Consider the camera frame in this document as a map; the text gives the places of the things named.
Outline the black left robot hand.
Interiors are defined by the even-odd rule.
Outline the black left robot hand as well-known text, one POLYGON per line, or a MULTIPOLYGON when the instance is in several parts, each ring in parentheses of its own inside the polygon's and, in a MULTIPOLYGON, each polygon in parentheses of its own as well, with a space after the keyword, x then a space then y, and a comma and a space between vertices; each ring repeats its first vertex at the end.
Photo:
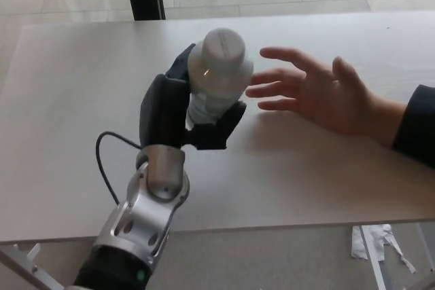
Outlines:
POLYGON ((237 101, 216 123, 195 124, 186 129, 186 114, 190 104, 188 56, 189 45, 174 60, 165 74, 157 75, 148 88, 140 106, 140 148, 166 145, 182 148, 192 145, 197 150, 224 150, 226 142, 241 121, 246 103, 237 101))

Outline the person's bare hand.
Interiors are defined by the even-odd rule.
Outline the person's bare hand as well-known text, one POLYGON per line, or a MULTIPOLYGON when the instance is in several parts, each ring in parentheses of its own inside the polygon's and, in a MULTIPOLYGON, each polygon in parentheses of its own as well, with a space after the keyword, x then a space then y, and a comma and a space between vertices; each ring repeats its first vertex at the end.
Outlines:
POLYGON ((392 146, 406 105, 371 92, 356 70, 337 56, 331 65, 295 48, 266 47, 263 58, 292 68, 255 73, 245 93, 265 111, 292 111, 318 126, 392 146))

